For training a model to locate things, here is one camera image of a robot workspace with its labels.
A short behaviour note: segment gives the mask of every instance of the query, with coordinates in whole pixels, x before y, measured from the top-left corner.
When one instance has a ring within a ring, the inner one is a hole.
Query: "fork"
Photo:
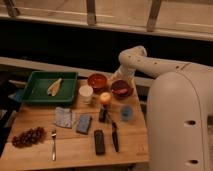
[[[52,145],[52,159],[53,161],[56,160],[56,145],[55,145],[55,139],[56,139],[56,129],[52,130],[52,139],[53,139],[53,145]]]

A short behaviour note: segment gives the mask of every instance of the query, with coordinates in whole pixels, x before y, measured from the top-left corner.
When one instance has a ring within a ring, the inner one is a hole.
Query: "knife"
[[[115,151],[119,152],[117,125],[115,122],[112,122],[112,140],[115,147]]]

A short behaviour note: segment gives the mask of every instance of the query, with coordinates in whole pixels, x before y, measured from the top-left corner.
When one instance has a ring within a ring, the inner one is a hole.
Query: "black remote control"
[[[102,130],[94,131],[95,138],[95,152],[97,155],[102,155],[105,153],[105,145],[104,145],[104,133]]]

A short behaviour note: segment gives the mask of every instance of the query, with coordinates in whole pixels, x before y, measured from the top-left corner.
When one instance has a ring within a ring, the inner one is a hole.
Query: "green tray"
[[[62,78],[61,87],[56,96],[47,95],[48,87],[58,78]],[[29,77],[22,96],[25,104],[70,105],[76,94],[77,72],[34,71]]]

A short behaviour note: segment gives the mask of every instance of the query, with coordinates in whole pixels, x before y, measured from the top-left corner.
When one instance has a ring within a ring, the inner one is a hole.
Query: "food item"
[[[102,105],[109,105],[112,100],[112,96],[109,92],[103,92],[100,95],[100,103]]]
[[[128,89],[127,88],[122,88],[122,89],[118,89],[118,90],[112,90],[113,93],[115,94],[126,94],[128,92]]]
[[[60,89],[61,82],[62,82],[62,78],[59,78],[53,84],[51,84],[50,87],[47,89],[47,94],[51,96],[55,96]]]
[[[14,136],[12,139],[12,144],[18,148],[29,147],[32,144],[42,142],[45,135],[46,132],[43,127],[29,129],[28,131],[22,132],[19,136]]]

